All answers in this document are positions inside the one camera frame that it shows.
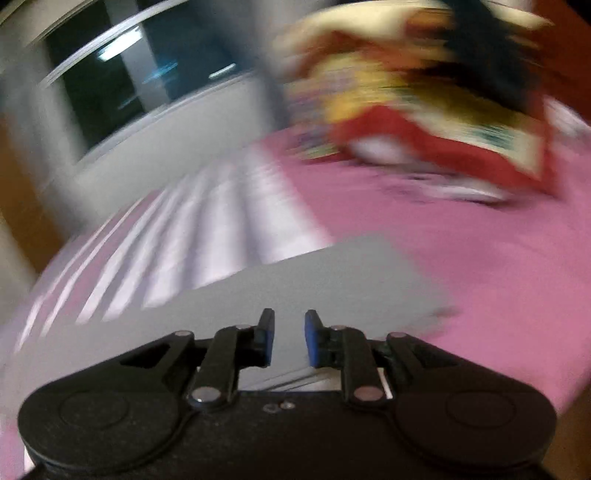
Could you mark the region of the dark glass window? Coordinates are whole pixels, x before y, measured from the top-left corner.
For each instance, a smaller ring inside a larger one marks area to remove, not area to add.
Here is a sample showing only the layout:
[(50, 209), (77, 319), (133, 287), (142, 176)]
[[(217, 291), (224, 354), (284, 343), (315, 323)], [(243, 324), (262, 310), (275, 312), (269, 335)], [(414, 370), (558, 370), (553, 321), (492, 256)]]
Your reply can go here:
[(83, 157), (146, 115), (252, 68), (208, 1), (91, 1), (43, 45), (43, 84)]

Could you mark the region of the pink grey striped bedsheet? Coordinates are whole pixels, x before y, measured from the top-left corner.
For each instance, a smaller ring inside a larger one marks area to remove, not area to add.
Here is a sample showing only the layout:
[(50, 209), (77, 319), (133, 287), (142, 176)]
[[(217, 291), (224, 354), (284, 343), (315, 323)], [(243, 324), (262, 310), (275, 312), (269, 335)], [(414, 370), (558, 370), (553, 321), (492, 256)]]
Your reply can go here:
[[(554, 150), (559, 193), (498, 208), (432, 198), (435, 178), (301, 162), (278, 132), (137, 196), (53, 259), (1, 333), (1, 371), (60, 316), (150, 309), (245, 269), (379, 236), (450, 296), (427, 340), (541, 390), (559, 412), (590, 378), (590, 145)], [(30, 467), (1, 403), (1, 475)]]

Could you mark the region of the colourful folded blanket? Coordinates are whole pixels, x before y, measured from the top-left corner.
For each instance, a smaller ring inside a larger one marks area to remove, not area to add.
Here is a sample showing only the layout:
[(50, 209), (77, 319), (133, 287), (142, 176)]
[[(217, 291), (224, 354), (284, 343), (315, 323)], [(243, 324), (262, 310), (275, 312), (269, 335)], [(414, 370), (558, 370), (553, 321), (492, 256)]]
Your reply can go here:
[(442, 177), (440, 194), (497, 203), (554, 194), (540, 83), (551, 22), (490, 1), (327, 7), (276, 37), (297, 153)]

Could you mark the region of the brown wooden door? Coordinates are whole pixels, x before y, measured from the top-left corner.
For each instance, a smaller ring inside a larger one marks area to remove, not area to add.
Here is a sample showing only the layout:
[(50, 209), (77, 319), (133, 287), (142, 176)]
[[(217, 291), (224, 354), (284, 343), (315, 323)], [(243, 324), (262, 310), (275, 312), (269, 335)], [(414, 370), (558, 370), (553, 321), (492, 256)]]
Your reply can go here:
[(65, 240), (42, 204), (8, 123), (1, 118), (1, 214), (17, 246), (40, 275)]

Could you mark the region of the grey fleece pants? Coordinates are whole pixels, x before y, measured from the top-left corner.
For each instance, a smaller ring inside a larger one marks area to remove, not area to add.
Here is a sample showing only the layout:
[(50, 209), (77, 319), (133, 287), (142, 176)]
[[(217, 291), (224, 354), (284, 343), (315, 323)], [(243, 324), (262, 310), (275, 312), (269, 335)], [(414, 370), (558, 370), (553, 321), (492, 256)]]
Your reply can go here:
[(304, 313), (346, 325), (369, 338), (393, 331), (420, 333), (453, 312), (447, 292), (383, 237), (349, 239), (276, 264), (250, 267), (228, 279), (150, 309), (131, 307), (114, 319), (77, 325), (60, 316), (1, 371), (1, 403), (17, 407), (36, 388), (177, 330), (211, 338), (223, 328), (254, 324), (276, 312), (273, 361), (242, 373), (246, 389), (266, 389), (311, 376)]

